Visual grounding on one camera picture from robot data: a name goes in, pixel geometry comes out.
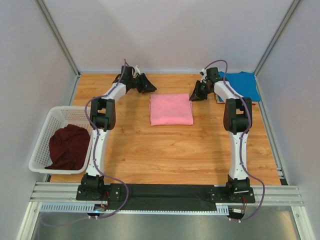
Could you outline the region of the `pink t shirt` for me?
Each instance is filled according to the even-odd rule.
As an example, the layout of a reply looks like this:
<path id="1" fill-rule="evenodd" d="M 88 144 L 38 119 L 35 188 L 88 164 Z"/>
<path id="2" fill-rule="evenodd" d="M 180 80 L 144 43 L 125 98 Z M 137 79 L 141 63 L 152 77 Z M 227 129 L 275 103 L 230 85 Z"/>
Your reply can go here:
<path id="1" fill-rule="evenodd" d="M 150 125 L 191 126 L 194 124 L 192 102 L 188 93 L 151 94 Z"/>

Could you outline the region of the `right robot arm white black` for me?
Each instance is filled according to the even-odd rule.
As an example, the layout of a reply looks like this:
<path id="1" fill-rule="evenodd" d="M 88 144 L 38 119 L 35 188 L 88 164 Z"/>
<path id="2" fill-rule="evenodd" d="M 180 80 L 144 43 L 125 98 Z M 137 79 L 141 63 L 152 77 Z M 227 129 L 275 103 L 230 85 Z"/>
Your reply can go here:
<path id="1" fill-rule="evenodd" d="M 231 147 L 231 167 L 224 187 L 227 196 L 250 191 L 247 170 L 247 140 L 252 127 L 252 100 L 239 94 L 216 67 L 204 68 L 196 81 L 190 101 L 203 101 L 214 93 L 224 101 L 223 127 L 228 132 Z"/>

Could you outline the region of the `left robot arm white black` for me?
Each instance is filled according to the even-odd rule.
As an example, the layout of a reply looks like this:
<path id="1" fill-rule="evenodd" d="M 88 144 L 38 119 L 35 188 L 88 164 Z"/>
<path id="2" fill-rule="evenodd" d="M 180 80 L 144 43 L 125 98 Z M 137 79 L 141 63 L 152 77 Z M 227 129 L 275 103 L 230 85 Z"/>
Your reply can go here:
<path id="1" fill-rule="evenodd" d="M 77 200 L 98 201 L 104 200 L 107 195 L 104 164 L 108 139 L 116 125 L 116 103 L 131 89 L 141 94 L 157 90 L 137 65 L 124 64 L 110 89 L 103 95 L 93 97 L 85 105 L 84 113 L 92 127 L 92 146 L 86 173 L 78 186 Z"/>

